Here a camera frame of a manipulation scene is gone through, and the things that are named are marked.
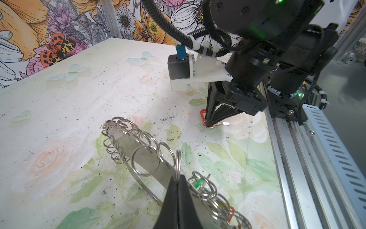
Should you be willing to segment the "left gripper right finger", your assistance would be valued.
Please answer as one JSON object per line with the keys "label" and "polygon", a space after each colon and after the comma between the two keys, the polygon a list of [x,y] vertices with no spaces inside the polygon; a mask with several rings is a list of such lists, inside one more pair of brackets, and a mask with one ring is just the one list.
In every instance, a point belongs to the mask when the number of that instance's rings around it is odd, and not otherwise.
{"label": "left gripper right finger", "polygon": [[196,213],[192,195],[184,175],[180,175],[178,179],[178,228],[203,228]]}

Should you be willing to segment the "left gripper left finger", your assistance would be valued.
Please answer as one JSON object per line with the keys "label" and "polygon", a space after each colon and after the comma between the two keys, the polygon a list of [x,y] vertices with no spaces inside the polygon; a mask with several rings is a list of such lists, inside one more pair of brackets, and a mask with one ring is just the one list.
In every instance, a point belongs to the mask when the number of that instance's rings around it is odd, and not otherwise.
{"label": "left gripper left finger", "polygon": [[174,176],[170,179],[163,206],[153,229],[178,229],[178,186]]}

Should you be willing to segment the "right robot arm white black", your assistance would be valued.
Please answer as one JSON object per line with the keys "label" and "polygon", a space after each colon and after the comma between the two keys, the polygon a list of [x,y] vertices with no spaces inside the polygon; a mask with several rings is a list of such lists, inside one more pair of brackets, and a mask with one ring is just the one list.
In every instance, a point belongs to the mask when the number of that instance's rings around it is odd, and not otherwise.
{"label": "right robot arm white black", "polygon": [[269,108],[272,117],[307,121],[303,109],[318,90],[321,71],[335,56],[337,24],[312,24],[323,1],[203,1],[204,27],[184,34],[154,1],[144,11],[178,41],[168,58],[174,91],[208,83],[203,122],[223,120]]}

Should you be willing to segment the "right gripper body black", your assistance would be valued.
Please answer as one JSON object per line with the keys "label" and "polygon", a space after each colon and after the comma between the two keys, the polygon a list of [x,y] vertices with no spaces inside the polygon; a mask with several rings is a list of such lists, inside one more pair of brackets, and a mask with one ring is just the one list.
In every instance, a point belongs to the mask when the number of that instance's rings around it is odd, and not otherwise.
{"label": "right gripper body black", "polygon": [[211,82],[217,83],[216,101],[255,116],[268,107],[257,86],[276,68],[283,50],[271,43],[238,43],[235,48],[225,65],[232,81]]}

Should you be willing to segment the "metal key organizer plate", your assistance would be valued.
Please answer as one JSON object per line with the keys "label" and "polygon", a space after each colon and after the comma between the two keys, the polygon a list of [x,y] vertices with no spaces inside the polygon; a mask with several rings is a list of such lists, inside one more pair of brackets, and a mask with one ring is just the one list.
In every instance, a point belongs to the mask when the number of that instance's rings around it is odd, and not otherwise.
{"label": "metal key organizer plate", "polygon": [[[157,142],[148,132],[123,117],[114,117],[103,124],[102,134],[107,137],[104,146],[112,160],[125,164],[135,181],[162,208],[172,176],[177,180],[181,171],[182,154],[173,152],[164,142]],[[205,182],[199,189],[192,186],[197,179]],[[203,229],[250,229],[249,220],[234,211],[230,223],[228,200],[218,192],[216,185],[197,171],[186,178],[196,213]]]}

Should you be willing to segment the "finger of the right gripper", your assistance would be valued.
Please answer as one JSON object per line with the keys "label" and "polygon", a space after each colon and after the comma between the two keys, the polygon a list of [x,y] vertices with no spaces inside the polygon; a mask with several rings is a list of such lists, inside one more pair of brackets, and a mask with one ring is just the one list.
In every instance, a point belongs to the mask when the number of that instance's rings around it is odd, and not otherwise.
{"label": "finger of the right gripper", "polygon": [[215,109],[217,107],[217,105],[219,105],[219,103],[216,101],[217,99],[217,83],[209,83],[209,88],[208,88],[208,95],[207,95],[207,105],[206,105],[206,116],[207,116],[207,120],[208,119],[212,119],[214,123],[216,123],[214,121],[214,113],[215,113]]}
{"label": "finger of the right gripper", "polygon": [[227,104],[219,103],[215,109],[214,121],[221,122],[240,113],[240,110]]}

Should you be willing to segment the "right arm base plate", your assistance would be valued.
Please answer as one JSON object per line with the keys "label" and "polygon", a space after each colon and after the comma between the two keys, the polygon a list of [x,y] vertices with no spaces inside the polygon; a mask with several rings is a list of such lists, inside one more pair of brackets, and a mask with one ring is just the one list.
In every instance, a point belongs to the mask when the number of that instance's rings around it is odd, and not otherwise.
{"label": "right arm base plate", "polygon": [[299,84],[269,81],[266,84],[266,96],[272,118],[298,121],[298,108],[301,98],[298,95]]}

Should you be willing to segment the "key with red tag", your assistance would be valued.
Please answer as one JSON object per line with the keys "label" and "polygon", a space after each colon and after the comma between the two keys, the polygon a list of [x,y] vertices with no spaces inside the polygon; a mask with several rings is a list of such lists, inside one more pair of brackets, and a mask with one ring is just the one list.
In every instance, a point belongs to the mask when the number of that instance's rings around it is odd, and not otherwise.
{"label": "key with red tag", "polygon": [[202,121],[203,121],[203,125],[207,128],[215,128],[215,127],[218,127],[218,126],[229,126],[230,123],[229,122],[216,122],[214,123],[214,121],[212,119],[206,119],[207,116],[206,116],[206,109],[202,109],[200,111],[200,116],[202,118]]}

